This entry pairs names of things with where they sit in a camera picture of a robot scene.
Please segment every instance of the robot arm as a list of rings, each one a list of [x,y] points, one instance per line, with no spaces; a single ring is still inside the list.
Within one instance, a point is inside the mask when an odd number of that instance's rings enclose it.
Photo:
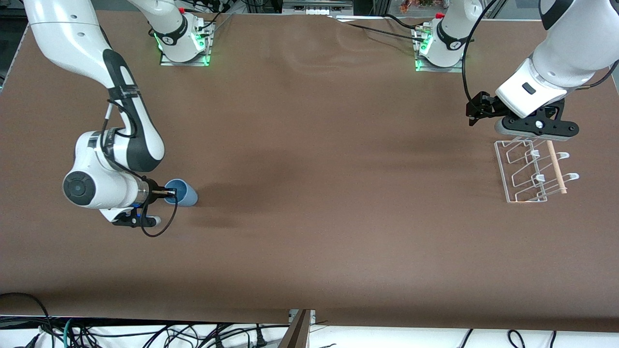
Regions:
[[[462,58],[466,39],[482,11],[480,0],[452,1],[444,18],[430,22],[428,43],[419,53],[436,66],[454,66]]]
[[[496,95],[525,118],[611,66],[619,59],[618,9],[615,0],[540,1],[546,39]]]
[[[153,170],[163,158],[163,141],[129,67],[103,36],[90,1],[26,0],[24,5],[43,54],[59,67],[101,83],[110,100],[122,106],[124,129],[106,140],[109,156],[130,170]]]
[[[136,208],[173,193],[134,171],[150,172],[161,162],[163,141],[128,65],[107,42],[92,4],[89,0],[25,0],[24,5],[43,54],[61,68],[105,86],[124,123],[124,128],[105,129],[111,103],[103,130],[81,135],[73,168],[64,179],[64,194],[78,206],[99,209],[114,224],[157,225],[158,217],[137,218]]]
[[[562,121],[564,98],[598,70],[619,60],[617,0],[540,0],[546,39],[496,90],[467,104],[472,126],[480,118],[505,116],[501,134],[565,141],[579,131]]]
[[[175,62],[192,60],[204,51],[204,19],[181,13],[174,0],[128,0],[144,14],[166,57]]]

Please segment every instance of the metal mounting plate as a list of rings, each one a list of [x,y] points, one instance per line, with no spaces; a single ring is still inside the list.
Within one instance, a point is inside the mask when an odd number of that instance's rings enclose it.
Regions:
[[[159,65],[161,66],[209,66],[210,64],[210,54],[213,49],[213,39],[215,34],[215,23],[210,24],[207,28],[204,29],[206,37],[204,38],[204,45],[206,49],[200,52],[194,59],[187,62],[175,62],[168,59],[168,57],[161,53],[161,58],[159,60]]]
[[[425,22],[423,24],[424,27],[429,27],[430,23]],[[411,29],[410,33],[413,37],[419,37],[425,39],[428,34],[421,30]],[[419,51],[421,50],[422,42],[413,41],[413,49],[415,50],[415,70],[416,71],[430,71],[430,72],[457,72],[458,74],[462,73],[462,58],[456,63],[454,66],[450,67],[441,67],[436,66],[430,61],[421,55]]]

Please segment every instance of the brown paper backdrop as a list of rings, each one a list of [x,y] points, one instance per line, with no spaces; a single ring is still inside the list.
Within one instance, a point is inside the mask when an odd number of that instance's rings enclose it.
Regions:
[[[265,322],[315,308],[330,324],[619,328],[612,83],[568,97],[564,117],[581,125],[556,145],[581,174],[569,194],[509,205],[493,121],[468,127],[460,75],[415,72],[407,40],[238,15],[210,67],[160,67],[140,13],[99,19],[165,141],[150,176],[184,178],[199,203],[151,239],[67,201],[75,141],[100,129],[106,92],[28,33],[0,97],[3,292],[40,296],[52,315]],[[544,31],[484,22],[475,36],[473,95]],[[152,210],[166,220],[171,207]]]

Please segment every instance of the wooden stick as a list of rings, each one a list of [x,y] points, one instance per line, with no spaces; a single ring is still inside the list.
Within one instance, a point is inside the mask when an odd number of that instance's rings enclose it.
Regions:
[[[556,182],[559,184],[561,194],[566,194],[568,190],[565,188],[565,182],[563,181],[563,174],[561,174],[561,168],[559,168],[559,160],[556,159],[555,145],[550,140],[546,140],[548,151],[550,152],[550,159],[552,160],[552,167],[555,169]]]

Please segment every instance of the white floor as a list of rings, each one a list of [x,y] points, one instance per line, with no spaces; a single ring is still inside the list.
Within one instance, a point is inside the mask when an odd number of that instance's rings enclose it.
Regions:
[[[126,334],[157,331],[162,326],[124,326],[92,329],[93,333]],[[253,328],[253,324],[239,324],[235,328]],[[214,325],[195,326],[200,336],[206,335]],[[285,328],[263,329],[268,348],[277,347],[278,340],[284,336]],[[333,348],[458,348],[462,342],[466,329],[419,329],[419,328],[368,328],[353,326],[312,326],[309,335],[309,348],[324,348],[335,344]],[[0,330],[0,348],[15,348],[25,346],[38,333],[37,329]],[[550,331],[520,331],[527,348],[548,348]],[[151,335],[98,338],[102,348],[140,348]],[[163,347],[167,335],[162,334],[151,345],[151,348]],[[247,335],[239,334],[223,340],[225,348],[247,347]],[[253,344],[256,342],[255,332],[250,332]],[[56,347],[62,348],[60,340],[56,340]],[[42,334],[36,348],[51,347],[51,338]],[[476,329],[471,334],[465,348],[511,348],[507,340],[507,330]],[[619,333],[577,333],[560,331],[556,335],[554,348],[618,348]],[[170,348],[191,348],[188,342],[174,340]]]

